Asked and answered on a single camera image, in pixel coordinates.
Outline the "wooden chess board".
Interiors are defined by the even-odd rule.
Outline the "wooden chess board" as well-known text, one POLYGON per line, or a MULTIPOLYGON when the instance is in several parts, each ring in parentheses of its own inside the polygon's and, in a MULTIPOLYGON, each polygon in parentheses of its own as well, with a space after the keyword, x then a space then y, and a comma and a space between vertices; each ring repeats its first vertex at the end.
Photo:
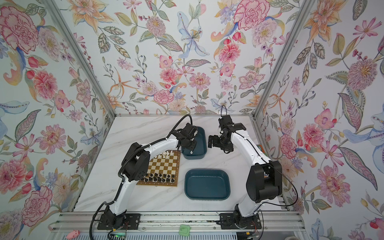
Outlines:
POLYGON ((158 160, 157 156, 153 157, 150 160, 147 174, 149 173, 161 173, 161 174, 171 174, 176 175, 176 182, 174 184, 171 183, 144 183, 141 180, 137 183, 137 185, 144 186, 165 186, 165 187, 177 187, 178 185, 178 177, 179 177, 179 168, 180 168, 180 159, 181 152, 176 150, 168 150, 173 151, 175 156, 173 160, 158 160))

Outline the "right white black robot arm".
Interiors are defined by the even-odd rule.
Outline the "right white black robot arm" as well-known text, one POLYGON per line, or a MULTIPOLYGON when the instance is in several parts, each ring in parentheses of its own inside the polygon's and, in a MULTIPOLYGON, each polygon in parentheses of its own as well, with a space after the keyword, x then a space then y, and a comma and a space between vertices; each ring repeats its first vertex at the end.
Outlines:
POLYGON ((220 214, 220 225, 222 229, 247 229, 249 225, 257 228, 263 205, 283 206, 271 200, 282 194, 283 179, 288 177, 283 174, 280 162, 272 161, 256 146, 242 123, 234 123, 230 115, 221 114, 219 128, 219 135, 209 136, 208 147, 219 148, 225 154, 237 148, 250 167, 247 195, 235 205, 232 214, 220 214))

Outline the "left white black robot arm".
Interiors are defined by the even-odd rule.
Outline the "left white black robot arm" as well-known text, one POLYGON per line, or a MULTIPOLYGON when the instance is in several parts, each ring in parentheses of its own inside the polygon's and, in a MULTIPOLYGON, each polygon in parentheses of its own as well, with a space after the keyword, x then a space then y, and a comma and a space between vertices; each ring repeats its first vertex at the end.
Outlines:
POLYGON ((139 180, 143 179, 148 171, 150 160, 167 150, 178 149, 183 147, 190 151, 196 148, 197 141, 195 137, 198 128, 193 124, 191 114, 184 115, 171 129, 168 135, 146 145, 133 143, 125 157, 123 158, 121 168, 118 171, 118 177, 121 182, 115 198, 111 202, 103 202, 94 213, 90 228, 89 236, 92 240, 93 226, 96 216, 105 206, 101 217, 101 223, 114 229, 119 229, 127 223, 127 204, 133 190, 139 180))

